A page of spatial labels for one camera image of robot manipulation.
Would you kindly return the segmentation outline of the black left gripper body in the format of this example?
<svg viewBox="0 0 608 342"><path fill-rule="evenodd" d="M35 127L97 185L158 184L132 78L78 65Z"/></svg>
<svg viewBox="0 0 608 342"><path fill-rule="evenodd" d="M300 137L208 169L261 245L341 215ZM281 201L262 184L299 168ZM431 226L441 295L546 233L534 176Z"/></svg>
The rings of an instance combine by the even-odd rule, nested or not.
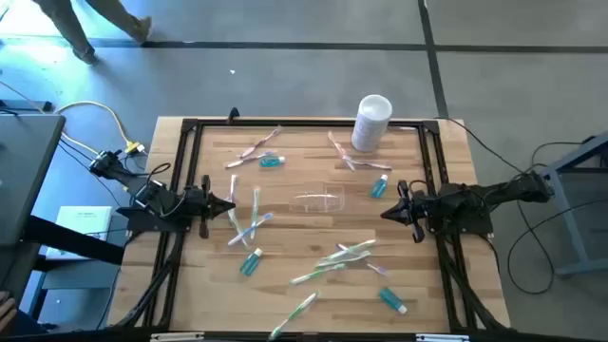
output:
<svg viewBox="0 0 608 342"><path fill-rule="evenodd" d="M200 187L195 185L185 188L186 214L191 217L199 217L199 236L203 239L209 238L208 221L211 219L211 181L208 175L202 176Z"/></svg>

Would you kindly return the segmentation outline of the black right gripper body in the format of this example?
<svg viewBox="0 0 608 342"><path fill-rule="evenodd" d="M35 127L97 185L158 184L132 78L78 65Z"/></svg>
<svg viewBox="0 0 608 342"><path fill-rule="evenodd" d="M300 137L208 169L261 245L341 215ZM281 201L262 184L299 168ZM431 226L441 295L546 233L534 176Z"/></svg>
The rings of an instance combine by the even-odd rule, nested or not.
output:
<svg viewBox="0 0 608 342"><path fill-rule="evenodd" d="M406 209L401 213L403 216L408 215L409 225L412 226L412 238L415 243L420 243L425 238L425 232L418 220L420 218L421 206L414 202L413 196L409 194L409 186L405 180L399 180L397 191L400 199L406 201Z"/></svg>

